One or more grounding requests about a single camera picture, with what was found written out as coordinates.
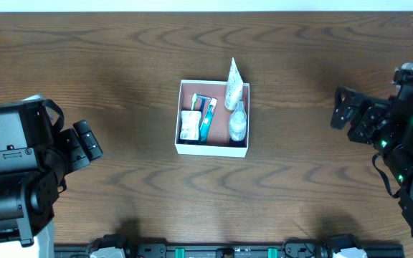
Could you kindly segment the green and white packet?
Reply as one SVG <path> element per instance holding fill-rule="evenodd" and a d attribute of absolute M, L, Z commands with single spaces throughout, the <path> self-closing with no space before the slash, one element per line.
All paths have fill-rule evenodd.
<path fill-rule="evenodd" d="M 196 141 L 199 139 L 199 126 L 201 113 L 195 110 L 183 110 L 181 112 L 181 140 Z"/>

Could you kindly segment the clear spray bottle dark liquid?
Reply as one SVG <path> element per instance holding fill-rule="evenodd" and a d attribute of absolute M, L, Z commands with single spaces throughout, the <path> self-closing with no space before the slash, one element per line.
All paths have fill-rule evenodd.
<path fill-rule="evenodd" d="M 229 142 L 232 147 L 245 147 L 247 134 L 247 114 L 245 104 L 240 100 L 229 119 Z"/>

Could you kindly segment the white cream tube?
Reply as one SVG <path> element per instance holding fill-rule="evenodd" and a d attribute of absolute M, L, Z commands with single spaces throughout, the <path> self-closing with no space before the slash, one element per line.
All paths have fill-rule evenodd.
<path fill-rule="evenodd" d="M 226 109 L 233 112 L 237 108 L 238 102 L 242 99 L 243 84 L 237 64 L 234 58 L 232 58 L 224 99 L 224 106 Z"/>

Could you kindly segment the teal toothpaste tube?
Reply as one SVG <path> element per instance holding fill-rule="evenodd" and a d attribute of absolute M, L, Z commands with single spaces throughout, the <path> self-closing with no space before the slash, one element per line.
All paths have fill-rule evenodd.
<path fill-rule="evenodd" d="M 207 141 L 208 134 L 209 134 L 209 129 L 212 124 L 212 119 L 214 117 L 214 111 L 217 106 L 217 99 L 212 98 L 211 101 L 209 102 L 208 108 L 206 115 L 204 116 L 204 119 L 202 120 L 201 126 L 200 126 L 200 136 L 199 136 L 199 141 L 204 144 Z"/>

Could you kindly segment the blue disposable razor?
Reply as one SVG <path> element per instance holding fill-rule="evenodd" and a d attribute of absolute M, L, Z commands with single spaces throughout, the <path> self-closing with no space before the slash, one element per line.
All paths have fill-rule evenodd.
<path fill-rule="evenodd" d="M 204 95 L 197 95 L 197 99 L 201 100 L 201 105 L 200 105 L 199 111 L 202 113 L 203 110 L 204 110 L 204 106 L 205 106 L 206 102 L 210 101 L 211 98 L 207 97 L 207 96 L 204 96 Z"/>

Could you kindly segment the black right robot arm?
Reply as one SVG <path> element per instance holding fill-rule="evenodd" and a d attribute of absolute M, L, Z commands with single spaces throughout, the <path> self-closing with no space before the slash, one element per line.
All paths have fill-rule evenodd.
<path fill-rule="evenodd" d="M 392 191 L 387 175 L 379 173 L 387 193 L 398 199 L 413 237 L 413 64 L 396 69 L 392 83 L 398 93 L 388 99 L 338 87 L 331 127 L 341 130 L 349 124 L 351 142 L 376 149 L 373 158 L 381 158 L 399 184 L 399 189 Z"/>

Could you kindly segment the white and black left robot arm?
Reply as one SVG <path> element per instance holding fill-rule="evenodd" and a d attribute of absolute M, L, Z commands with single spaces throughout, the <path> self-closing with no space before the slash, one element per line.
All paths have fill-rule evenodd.
<path fill-rule="evenodd" d="M 53 257 L 53 205 L 66 175 L 102 158 L 86 120 L 40 96 L 0 105 L 0 257 Z"/>

